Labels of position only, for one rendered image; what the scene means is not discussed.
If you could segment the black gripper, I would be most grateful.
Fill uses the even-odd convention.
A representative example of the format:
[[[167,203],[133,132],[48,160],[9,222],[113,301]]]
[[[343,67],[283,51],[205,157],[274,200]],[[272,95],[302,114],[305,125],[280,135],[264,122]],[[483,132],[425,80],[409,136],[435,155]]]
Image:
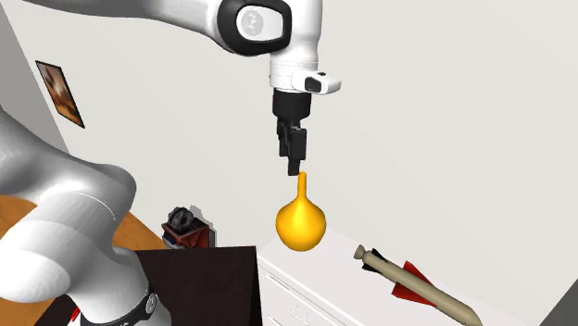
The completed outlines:
[[[308,132],[300,127],[301,120],[310,115],[311,97],[309,93],[273,90],[272,113],[277,118],[279,156],[288,157],[289,176],[296,176],[300,163],[306,159]]]

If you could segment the yellow bulb-shaped vase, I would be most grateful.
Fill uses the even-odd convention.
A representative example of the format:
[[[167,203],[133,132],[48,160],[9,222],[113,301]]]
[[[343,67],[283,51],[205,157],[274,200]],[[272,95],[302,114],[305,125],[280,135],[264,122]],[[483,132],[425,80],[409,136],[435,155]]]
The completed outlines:
[[[283,206],[276,216],[276,232],[282,243],[297,252],[306,252],[323,238],[327,221],[324,212],[307,196],[308,175],[297,175],[295,198]]]

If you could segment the red box with black gear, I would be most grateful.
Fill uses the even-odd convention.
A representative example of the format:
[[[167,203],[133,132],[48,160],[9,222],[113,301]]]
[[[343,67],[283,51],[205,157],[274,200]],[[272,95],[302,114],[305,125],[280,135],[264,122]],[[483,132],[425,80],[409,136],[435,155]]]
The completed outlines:
[[[162,241],[167,249],[212,248],[216,246],[216,231],[200,211],[175,207],[168,221],[161,224]]]

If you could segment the white chest of drawers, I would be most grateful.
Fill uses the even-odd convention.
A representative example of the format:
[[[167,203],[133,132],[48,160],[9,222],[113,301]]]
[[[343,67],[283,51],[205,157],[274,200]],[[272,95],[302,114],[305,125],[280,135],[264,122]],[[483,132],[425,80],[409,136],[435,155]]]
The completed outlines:
[[[273,238],[258,249],[258,271],[266,326],[461,326],[434,307],[393,296],[394,285],[364,270],[354,258],[358,245],[374,242],[328,230],[306,252]],[[470,306],[483,326],[539,326],[547,311],[493,275],[476,271],[454,282],[409,257],[438,288]]]

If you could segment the dark robot stand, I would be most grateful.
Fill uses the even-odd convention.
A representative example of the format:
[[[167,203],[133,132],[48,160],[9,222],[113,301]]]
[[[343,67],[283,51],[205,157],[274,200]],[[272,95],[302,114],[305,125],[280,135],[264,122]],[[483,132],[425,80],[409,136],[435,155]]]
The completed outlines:
[[[138,250],[171,326],[263,326],[254,246]]]

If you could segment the beige toy rocket red fins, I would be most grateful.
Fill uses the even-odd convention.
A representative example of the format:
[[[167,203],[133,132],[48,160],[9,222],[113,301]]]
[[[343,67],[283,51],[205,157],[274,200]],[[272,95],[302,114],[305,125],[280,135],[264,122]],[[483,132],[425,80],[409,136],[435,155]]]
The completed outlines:
[[[383,257],[376,249],[366,250],[359,244],[354,259],[363,262],[362,268],[378,273],[395,286],[392,295],[404,300],[429,305],[463,326],[483,326],[476,312],[452,295],[434,286],[413,264],[403,267]]]

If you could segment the brown framed wall picture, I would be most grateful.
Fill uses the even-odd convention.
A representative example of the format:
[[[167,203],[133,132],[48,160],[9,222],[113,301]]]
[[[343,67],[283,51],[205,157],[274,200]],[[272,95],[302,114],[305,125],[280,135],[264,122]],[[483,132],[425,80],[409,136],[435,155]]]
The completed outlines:
[[[84,129],[85,125],[82,116],[75,103],[62,68],[39,60],[36,60],[35,64],[57,113]]]

